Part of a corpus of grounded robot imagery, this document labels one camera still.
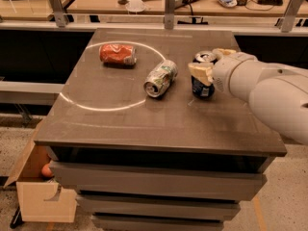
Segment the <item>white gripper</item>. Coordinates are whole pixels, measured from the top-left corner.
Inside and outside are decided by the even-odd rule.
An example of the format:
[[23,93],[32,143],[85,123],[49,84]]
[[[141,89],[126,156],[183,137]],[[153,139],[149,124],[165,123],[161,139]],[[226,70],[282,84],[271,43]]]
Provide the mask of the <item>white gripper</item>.
[[256,61],[257,58],[233,49],[215,48],[212,52],[217,57],[216,63],[189,63],[191,76],[206,86],[213,83],[217,90],[230,95],[230,80],[234,70],[240,64],[250,60]]

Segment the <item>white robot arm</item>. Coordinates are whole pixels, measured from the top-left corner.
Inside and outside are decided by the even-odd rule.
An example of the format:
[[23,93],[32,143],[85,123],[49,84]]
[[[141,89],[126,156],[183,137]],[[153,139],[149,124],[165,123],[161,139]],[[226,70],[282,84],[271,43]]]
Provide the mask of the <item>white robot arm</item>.
[[308,144],[307,70],[220,48],[199,53],[188,68],[202,84],[246,102],[269,128]]

